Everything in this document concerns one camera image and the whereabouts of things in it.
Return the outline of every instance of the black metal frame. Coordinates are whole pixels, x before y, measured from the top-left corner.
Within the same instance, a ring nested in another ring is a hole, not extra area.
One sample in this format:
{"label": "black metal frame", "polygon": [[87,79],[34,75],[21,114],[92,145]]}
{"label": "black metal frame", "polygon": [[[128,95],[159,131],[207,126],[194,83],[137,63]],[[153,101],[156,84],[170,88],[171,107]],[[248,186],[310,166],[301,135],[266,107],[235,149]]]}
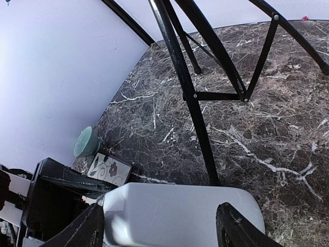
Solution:
{"label": "black metal frame", "polygon": [[[295,30],[295,28],[283,16],[281,16],[275,9],[273,9],[272,6],[270,6],[264,0],[249,0],[271,17],[271,23],[261,55],[251,78],[250,85],[248,88],[246,88],[223,44],[195,2],[193,0],[175,1],[185,13],[185,15],[190,19],[192,24],[196,27],[197,31],[203,37],[205,42],[208,44],[208,47],[211,49],[213,55],[184,32],[170,3],[170,0],[149,0],[153,9],[153,13],[157,19],[157,23],[160,27],[163,39],[169,50],[169,54],[173,61],[175,70],[177,72],[177,76],[183,91],[183,98],[188,105],[192,117],[201,151],[204,156],[210,184],[219,186],[221,183],[217,175],[213,153],[206,130],[206,125],[199,106],[199,101],[240,100],[242,102],[248,102],[267,59],[267,55],[271,48],[278,25],[283,27],[309,53],[309,55],[315,60],[325,75],[329,75],[329,65],[319,56],[319,54],[309,44],[309,42],[307,42],[306,39],[300,33],[298,33],[297,30]],[[197,46],[205,51],[212,59],[217,62],[217,64],[223,68],[232,86],[234,87],[236,94],[195,91],[188,67],[186,65],[173,27],[176,29],[183,47],[185,48],[187,55],[192,62],[195,73],[200,74],[201,69],[197,64],[187,37],[192,42],[196,43]]]}
{"label": "black metal frame", "polygon": [[151,36],[114,0],[102,0],[102,2],[120,17],[148,46],[155,43]]}

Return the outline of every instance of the white wall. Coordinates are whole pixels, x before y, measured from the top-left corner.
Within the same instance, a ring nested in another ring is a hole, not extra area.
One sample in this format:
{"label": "white wall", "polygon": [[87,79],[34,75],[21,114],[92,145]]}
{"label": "white wall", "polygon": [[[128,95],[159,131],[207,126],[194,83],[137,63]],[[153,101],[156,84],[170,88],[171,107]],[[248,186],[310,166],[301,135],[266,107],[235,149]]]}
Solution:
{"label": "white wall", "polygon": [[[253,22],[270,21],[260,9],[248,0],[194,0],[213,28]],[[148,0],[116,0],[156,40],[163,40]],[[187,33],[196,29],[171,0]],[[268,0],[288,20],[329,20],[329,0]]]}
{"label": "white wall", "polygon": [[100,0],[0,1],[0,163],[71,165],[147,46]]}

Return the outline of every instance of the teal bowl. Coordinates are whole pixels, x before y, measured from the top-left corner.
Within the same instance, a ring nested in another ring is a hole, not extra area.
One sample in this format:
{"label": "teal bowl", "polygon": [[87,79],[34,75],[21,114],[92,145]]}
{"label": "teal bowl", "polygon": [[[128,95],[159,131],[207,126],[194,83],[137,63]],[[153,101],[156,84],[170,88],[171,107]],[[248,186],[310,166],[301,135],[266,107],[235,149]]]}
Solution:
{"label": "teal bowl", "polygon": [[79,135],[74,145],[73,155],[75,157],[88,157],[95,155],[101,147],[98,135],[92,127],[85,128]]}

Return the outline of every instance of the decorative tile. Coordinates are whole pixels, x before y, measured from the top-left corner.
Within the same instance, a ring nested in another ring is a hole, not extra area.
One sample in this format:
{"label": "decorative tile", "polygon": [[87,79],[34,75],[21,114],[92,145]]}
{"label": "decorative tile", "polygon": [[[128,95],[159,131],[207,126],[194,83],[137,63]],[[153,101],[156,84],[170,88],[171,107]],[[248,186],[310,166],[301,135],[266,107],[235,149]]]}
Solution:
{"label": "decorative tile", "polygon": [[115,157],[97,153],[87,175],[94,179],[122,186],[127,182],[131,170],[130,165]]}

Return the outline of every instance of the dark marble surface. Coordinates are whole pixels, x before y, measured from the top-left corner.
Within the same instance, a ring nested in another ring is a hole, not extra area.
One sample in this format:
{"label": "dark marble surface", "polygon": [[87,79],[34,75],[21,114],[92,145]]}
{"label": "dark marble surface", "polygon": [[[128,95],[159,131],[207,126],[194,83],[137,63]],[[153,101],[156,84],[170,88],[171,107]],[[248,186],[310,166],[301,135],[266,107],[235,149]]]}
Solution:
{"label": "dark marble surface", "polygon": [[[329,22],[292,22],[329,59]],[[268,23],[216,33],[248,83]],[[202,42],[200,36],[193,35]],[[133,165],[131,181],[208,185],[203,156],[163,42],[151,47],[96,125],[103,152]],[[198,91],[233,92],[192,44],[203,69]],[[329,77],[282,28],[251,102],[201,102],[221,182],[257,199],[268,235],[284,246],[329,246]],[[90,158],[74,168],[86,172]]]}

